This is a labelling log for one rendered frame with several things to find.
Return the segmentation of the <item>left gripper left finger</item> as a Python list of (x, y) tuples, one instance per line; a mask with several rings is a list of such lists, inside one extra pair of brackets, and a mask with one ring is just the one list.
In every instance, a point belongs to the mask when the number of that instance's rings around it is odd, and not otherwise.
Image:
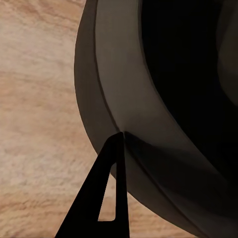
[[(98, 221), (114, 163), (117, 164), (116, 219)], [(129, 238), (123, 132), (106, 140), (55, 238)]]

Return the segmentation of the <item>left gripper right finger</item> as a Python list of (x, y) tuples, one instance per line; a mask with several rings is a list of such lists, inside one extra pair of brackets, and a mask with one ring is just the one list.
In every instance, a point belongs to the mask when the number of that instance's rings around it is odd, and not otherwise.
[(222, 131), (218, 139), (217, 151), (238, 181), (238, 135)]

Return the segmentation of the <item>cauldron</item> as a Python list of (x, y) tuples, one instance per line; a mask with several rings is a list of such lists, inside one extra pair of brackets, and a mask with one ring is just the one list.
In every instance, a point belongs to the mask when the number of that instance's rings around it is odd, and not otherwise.
[(238, 181), (217, 151), (238, 135), (238, 0), (87, 0), (74, 85), (97, 155), (123, 132), (129, 194), (196, 237), (238, 238)]

